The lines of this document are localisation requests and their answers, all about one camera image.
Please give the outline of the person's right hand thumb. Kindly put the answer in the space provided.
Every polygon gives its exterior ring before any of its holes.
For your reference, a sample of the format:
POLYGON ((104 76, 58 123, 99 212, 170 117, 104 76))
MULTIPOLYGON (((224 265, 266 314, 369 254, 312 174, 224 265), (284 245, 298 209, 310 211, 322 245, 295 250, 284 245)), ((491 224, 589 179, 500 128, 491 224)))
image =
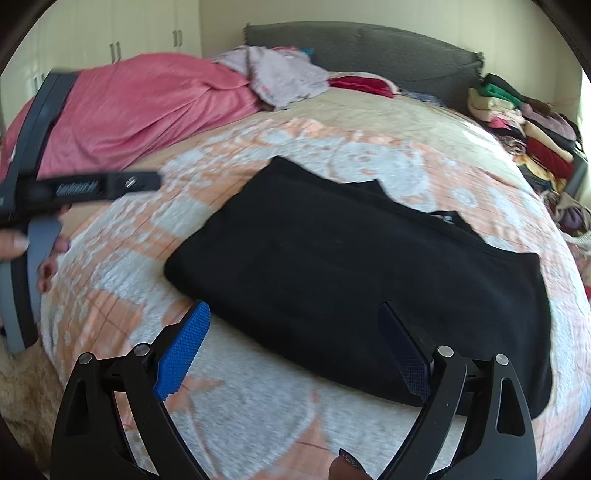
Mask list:
POLYGON ((363 465, 345 449, 339 449, 329 466, 329 480, 372 480, 363 465))

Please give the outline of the person's left hand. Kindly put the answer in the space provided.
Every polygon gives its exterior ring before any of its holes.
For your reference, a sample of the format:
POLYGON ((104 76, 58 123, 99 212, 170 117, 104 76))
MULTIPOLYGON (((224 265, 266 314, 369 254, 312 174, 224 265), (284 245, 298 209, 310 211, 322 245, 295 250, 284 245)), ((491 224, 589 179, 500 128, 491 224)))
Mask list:
MULTIPOLYGON (((23 227, 16 225, 2 228, 0 232, 0 258, 11 261, 24 255, 29 247, 29 239, 23 227)), ((58 257, 70 250, 71 241, 67 236, 59 235, 48 257, 39 265, 37 289, 47 293, 52 288, 52 281, 58 271, 58 257)))

